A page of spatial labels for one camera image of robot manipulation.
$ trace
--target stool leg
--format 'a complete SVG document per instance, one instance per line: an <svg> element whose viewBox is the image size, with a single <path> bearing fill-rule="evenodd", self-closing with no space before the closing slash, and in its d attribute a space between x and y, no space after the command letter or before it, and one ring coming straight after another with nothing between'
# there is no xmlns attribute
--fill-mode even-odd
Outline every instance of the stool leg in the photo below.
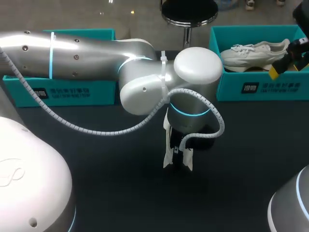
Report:
<svg viewBox="0 0 309 232"><path fill-rule="evenodd" d="M183 48L184 49L190 47L191 34L192 34L192 28L185 28L184 29L184 37L183 37Z"/></svg>

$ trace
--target shoelace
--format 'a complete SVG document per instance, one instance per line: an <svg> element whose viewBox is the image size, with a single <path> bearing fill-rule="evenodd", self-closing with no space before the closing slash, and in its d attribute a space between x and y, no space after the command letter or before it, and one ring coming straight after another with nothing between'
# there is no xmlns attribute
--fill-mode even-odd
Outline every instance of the shoelace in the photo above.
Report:
<svg viewBox="0 0 309 232"><path fill-rule="evenodd" d="M253 44L248 44L248 45L233 45L233 47L231 47L231 50L238 52L238 54L244 54L244 53L249 53L249 51L255 51L255 49L253 48Z"/></svg>

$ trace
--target chrome ring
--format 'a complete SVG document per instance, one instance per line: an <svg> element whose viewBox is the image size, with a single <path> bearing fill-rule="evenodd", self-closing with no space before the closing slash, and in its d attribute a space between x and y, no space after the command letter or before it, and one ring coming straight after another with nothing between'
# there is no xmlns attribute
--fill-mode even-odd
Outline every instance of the chrome ring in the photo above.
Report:
<svg viewBox="0 0 309 232"><path fill-rule="evenodd" d="M211 23L213 20L215 20L217 18L217 16L218 16L218 12L213 17L211 17L210 19L207 19L205 21L197 22L197 23L189 23L189 22L174 21L172 19L169 19L169 18L165 17L162 14L162 17L164 18L165 21L167 21L168 23L170 23L172 25L175 25L175 26L178 26L178 27L183 27L183 28L197 28L197 27L206 25L208 23Z"/></svg>

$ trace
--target person's feet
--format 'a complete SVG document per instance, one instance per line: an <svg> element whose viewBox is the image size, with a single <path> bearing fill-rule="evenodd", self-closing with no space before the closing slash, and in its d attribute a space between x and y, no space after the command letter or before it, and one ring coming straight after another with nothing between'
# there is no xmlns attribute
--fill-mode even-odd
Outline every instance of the person's feet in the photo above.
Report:
<svg viewBox="0 0 309 232"><path fill-rule="evenodd" d="M277 0L277 6L284 6L285 0Z"/></svg>
<svg viewBox="0 0 309 232"><path fill-rule="evenodd" d="M276 0L277 6L284 6L285 0ZM255 0L246 0L246 10L253 11L254 10Z"/></svg>
<svg viewBox="0 0 309 232"><path fill-rule="evenodd" d="M246 0L246 10L253 11L254 10L255 0Z"/></svg>

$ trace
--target stool seat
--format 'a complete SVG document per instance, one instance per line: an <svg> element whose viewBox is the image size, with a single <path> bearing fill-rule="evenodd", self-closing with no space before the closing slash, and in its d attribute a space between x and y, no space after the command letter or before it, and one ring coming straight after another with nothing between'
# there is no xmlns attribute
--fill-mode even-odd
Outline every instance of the stool seat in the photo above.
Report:
<svg viewBox="0 0 309 232"><path fill-rule="evenodd" d="M212 22L218 15L213 0L167 0L161 6L162 17L170 24L195 28Z"/></svg>

